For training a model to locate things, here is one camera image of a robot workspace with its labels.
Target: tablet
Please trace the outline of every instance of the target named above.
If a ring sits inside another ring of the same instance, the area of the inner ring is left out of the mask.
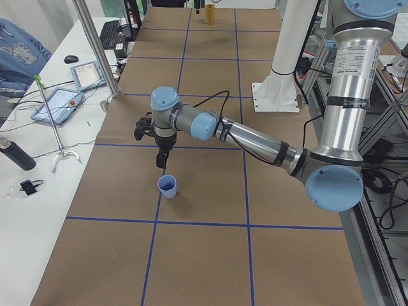
[[[98,61],[71,67],[71,72],[76,89],[79,91],[88,91],[89,89],[106,85],[106,80]]]
[[[81,91],[72,91],[65,88],[56,88],[47,98],[48,106],[55,124],[60,125],[67,121],[72,113],[81,104],[84,97]],[[51,123],[44,103],[30,116],[32,120]]]

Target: black cylinder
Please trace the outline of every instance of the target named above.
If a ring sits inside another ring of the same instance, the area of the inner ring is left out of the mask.
[[[36,166],[36,161],[23,151],[15,142],[0,137],[0,151],[25,171]]]

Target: black mouse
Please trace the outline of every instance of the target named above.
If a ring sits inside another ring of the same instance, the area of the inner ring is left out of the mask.
[[[66,64],[71,64],[72,62],[77,62],[79,61],[79,58],[75,55],[67,55],[64,59],[64,62]]]

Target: plastic cup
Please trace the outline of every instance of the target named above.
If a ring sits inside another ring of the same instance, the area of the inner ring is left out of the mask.
[[[157,186],[161,194],[168,199],[174,198],[177,193],[177,181],[173,175],[163,175],[157,181]]]

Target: keyboard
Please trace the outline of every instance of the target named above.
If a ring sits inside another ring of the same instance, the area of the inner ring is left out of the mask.
[[[115,37],[117,35],[117,28],[119,27],[119,25],[119,20],[113,20],[104,23],[99,38],[102,42],[102,47],[105,50],[115,48]]]

